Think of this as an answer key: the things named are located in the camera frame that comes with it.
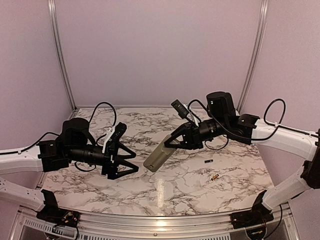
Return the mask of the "grey white remote control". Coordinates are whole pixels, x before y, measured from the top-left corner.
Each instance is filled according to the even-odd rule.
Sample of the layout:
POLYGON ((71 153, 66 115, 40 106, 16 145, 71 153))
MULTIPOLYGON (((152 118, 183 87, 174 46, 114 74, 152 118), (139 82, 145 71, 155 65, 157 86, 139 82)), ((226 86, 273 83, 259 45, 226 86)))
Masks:
POLYGON ((171 157, 171 155, 177 150, 177 148, 171 148, 165 146, 165 141, 171 137, 168 134, 160 144, 155 148, 155 150, 146 158, 143 162, 143 166, 155 173, 159 168, 171 157))

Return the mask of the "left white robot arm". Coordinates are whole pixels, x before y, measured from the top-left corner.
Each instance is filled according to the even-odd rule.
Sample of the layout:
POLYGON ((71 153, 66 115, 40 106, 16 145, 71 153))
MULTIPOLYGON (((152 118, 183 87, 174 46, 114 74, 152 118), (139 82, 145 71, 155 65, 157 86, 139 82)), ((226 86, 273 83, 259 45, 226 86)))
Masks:
MULTIPOLYGON (((127 126, 120 122, 107 134, 103 146, 97 146, 89 131, 90 123, 84 118, 72 118, 62 124, 62 132, 54 140, 40 140, 24 149, 11 149, 0 153, 0 174, 21 172, 48 173, 68 168, 72 162, 100 166, 101 174, 116 180, 136 173, 139 167, 130 159, 136 154, 120 142, 127 126)), ((0 179, 0 198, 32 209, 58 223, 63 219, 53 192, 35 190, 0 179)))

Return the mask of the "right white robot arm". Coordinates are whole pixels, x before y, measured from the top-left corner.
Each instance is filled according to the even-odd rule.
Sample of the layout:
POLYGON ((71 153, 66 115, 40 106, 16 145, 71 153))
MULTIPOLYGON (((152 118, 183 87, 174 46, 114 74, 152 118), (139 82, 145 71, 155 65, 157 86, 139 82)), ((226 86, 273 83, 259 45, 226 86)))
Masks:
POLYGON ((209 119, 194 123, 189 120, 173 131, 165 147, 196 150, 203 143, 225 135, 243 144, 257 144, 282 150, 301 158, 303 165, 275 187, 258 195, 247 219, 258 224, 272 209, 310 189, 320 187, 320 133, 307 132, 268 122, 256 115, 237 115, 232 95, 217 91, 206 96, 204 107, 209 119))

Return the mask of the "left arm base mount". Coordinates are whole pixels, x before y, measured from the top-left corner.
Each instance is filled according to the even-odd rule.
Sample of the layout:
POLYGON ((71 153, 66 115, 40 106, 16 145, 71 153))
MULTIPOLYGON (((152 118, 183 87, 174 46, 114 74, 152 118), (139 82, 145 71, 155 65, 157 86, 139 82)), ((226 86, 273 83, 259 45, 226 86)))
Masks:
POLYGON ((56 224, 57 226, 67 226, 76 228, 78 226, 80 213, 58 206, 58 202, 53 192, 42 189, 44 196, 44 207, 37 212, 36 217, 40 220, 56 224))

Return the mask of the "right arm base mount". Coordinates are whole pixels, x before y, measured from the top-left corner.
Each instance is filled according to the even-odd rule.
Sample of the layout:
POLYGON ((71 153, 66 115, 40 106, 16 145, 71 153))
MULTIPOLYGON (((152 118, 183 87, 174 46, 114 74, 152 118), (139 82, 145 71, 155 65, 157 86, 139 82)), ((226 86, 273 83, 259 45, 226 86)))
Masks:
POLYGON ((231 224, 234 229, 266 224, 274 220, 272 211, 263 206, 263 196, 267 191, 258 194, 251 209, 234 212, 230 215, 231 224))

